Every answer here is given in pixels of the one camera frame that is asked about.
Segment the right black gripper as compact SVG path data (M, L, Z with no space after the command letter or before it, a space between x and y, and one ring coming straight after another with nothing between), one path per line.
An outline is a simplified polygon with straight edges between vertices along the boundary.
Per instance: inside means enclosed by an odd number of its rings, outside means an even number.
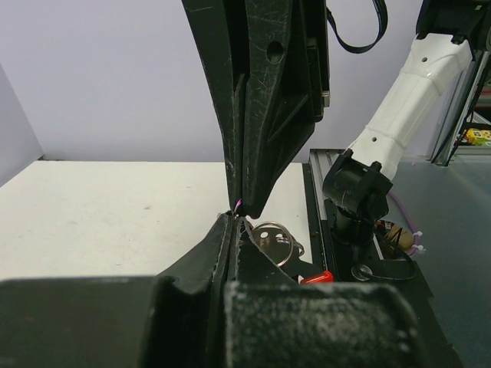
M233 212L242 199L245 104L243 211L258 217L330 104L325 1L184 1L183 7L219 124Z

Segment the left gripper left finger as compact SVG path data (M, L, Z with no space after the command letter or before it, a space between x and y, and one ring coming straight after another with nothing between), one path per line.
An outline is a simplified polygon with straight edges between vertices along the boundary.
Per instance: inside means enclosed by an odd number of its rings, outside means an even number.
M222 214L154 276L3 281L1 365L217 366L233 232L232 216Z

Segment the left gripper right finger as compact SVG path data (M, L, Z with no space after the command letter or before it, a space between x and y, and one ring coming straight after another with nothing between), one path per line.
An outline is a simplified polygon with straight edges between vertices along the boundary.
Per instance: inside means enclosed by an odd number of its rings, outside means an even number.
M301 285L228 221L224 288L227 367L460 367L423 296L390 284Z

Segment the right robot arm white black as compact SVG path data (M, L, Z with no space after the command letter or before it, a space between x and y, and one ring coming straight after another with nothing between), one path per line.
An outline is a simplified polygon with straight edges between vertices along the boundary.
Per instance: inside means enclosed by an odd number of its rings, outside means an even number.
M258 218L330 102L323 1L185 1L222 136L230 214ZM488 1L425 1L404 66L322 191L348 244L371 238L405 149L450 82L490 49Z

